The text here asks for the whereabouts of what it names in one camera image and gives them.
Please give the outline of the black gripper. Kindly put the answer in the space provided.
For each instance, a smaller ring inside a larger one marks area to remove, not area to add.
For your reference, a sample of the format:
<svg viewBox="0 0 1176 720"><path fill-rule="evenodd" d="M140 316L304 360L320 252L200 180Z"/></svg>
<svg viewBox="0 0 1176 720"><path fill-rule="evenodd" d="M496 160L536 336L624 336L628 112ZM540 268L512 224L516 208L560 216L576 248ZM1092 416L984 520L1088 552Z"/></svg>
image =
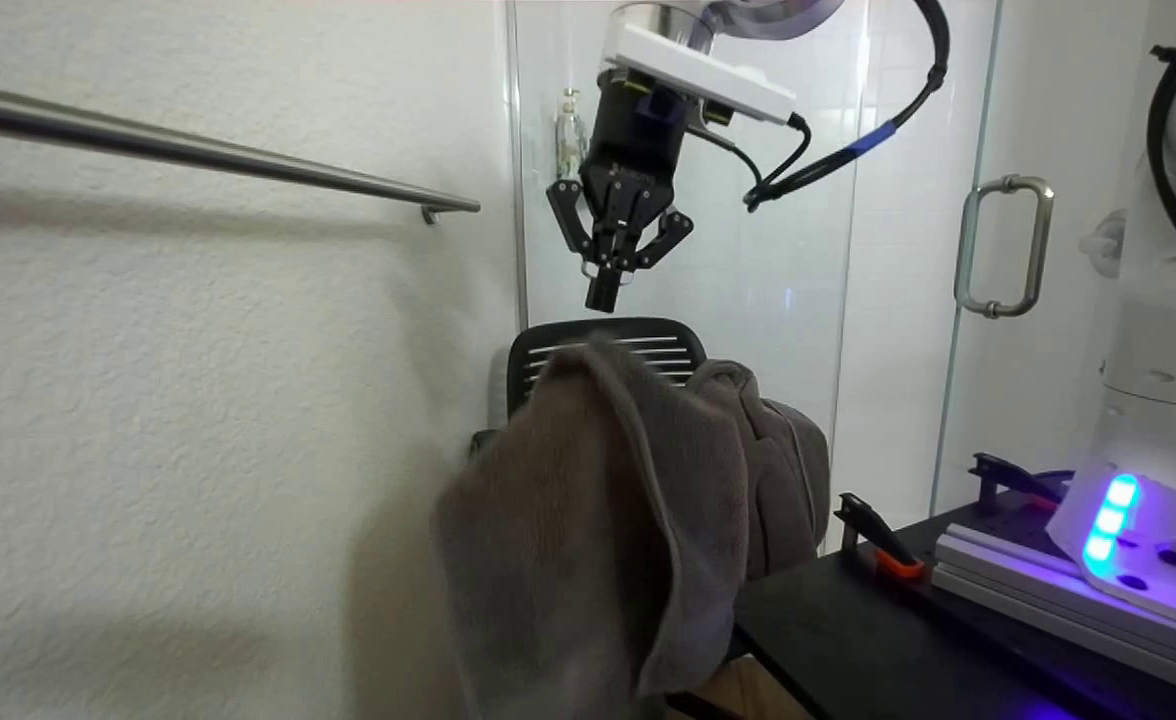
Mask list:
<svg viewBox="0 0 1176 720"><path fill-rule="evenodd" d="M600 104L588 160L580 164L592 240L580 220L580 184L552 180L544 200L564 244L592 264L584 304L612 312L628 272L656 268L692 220L672 208L672 176L692 100L644 72L608 68L596 76Z"/></svg>

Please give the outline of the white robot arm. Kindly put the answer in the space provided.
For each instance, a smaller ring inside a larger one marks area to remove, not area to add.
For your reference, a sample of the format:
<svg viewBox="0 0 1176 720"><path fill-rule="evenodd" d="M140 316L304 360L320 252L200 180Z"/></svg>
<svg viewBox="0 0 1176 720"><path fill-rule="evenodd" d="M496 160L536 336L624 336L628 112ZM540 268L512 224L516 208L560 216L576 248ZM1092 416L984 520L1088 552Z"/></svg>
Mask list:
<svg viewBox="0 0 1176 720"><path fill-rule="evenodd" d="M680 144L752 116L800 128L796 96L712 52L720 36L792 40L840 0L676 0L688 36L608 28L592 140L548 184L564 244L588 264L588 304L660 264L692 220L672 204ZM1176 40L1152 52L1136 192L1124 204L1120 304L1100 424L1052 540L1100 596L1176 620Z"/></svg>

